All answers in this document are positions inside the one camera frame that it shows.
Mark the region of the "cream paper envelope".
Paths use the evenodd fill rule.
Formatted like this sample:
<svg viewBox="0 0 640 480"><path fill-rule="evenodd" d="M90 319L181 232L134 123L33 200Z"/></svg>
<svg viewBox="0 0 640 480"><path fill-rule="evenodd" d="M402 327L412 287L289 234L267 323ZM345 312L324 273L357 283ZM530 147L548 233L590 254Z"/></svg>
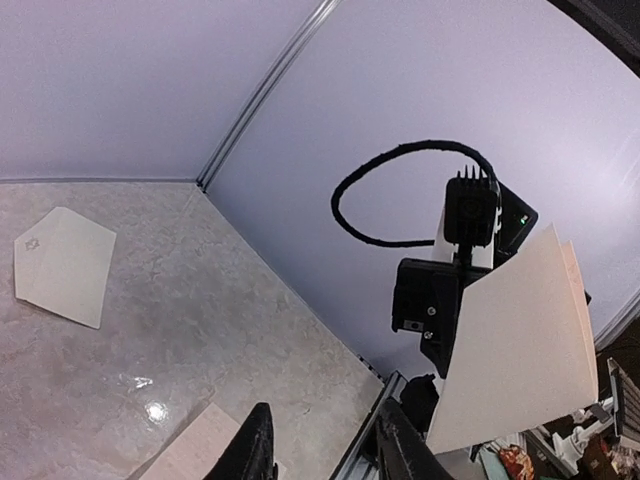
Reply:
<svg viewBox="0 0 640 480"><path fill-rule="evenodd" d="M14 241L15 297L99 329L117 235L55 207Z"/></svg>

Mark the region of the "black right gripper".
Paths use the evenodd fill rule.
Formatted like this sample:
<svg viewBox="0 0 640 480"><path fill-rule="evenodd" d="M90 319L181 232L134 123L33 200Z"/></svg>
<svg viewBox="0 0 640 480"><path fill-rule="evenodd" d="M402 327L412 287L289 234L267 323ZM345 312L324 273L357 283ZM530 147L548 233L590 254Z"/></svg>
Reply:
<svg viewBox="0 0 640 480"><path fill-rule="evenodd" d="M404 258L392 298L391 328L425 334L421 353L446 379L460 306L460 276L453 264Z"/></svg>

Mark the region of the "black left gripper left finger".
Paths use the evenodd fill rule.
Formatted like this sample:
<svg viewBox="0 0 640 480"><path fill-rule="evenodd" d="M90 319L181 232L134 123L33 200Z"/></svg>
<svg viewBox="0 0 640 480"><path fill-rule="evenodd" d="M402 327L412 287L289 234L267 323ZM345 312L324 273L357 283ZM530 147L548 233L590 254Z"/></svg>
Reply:
<svg viewBox="0 0 640 480"><path fill-rule="evenodd" d="M271 408L266 402L258 402L203 480L276 480L278 477Z"/></svg>

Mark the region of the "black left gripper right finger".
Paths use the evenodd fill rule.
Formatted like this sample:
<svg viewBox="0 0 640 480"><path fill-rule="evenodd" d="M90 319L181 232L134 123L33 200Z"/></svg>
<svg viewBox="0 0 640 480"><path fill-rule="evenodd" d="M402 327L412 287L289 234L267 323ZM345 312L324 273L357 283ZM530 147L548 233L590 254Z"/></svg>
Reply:
<svg viewBox="0 0 640 480"><path fill-rule="evenodd" d="M452 480L395 399L386 399L375 420L378 478Z"/></svg>

